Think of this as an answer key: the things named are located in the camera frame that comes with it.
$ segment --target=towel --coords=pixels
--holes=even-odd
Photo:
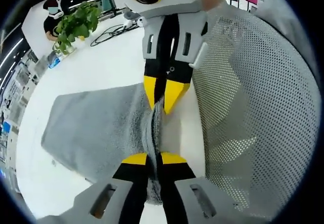
[[[147,201],[161,204],[156,173],[162,103],[153,110],[142,83],[58,96],[42,147],[62,165],[95,183],[112,177],[123,159],[146,152],[155,168]]]

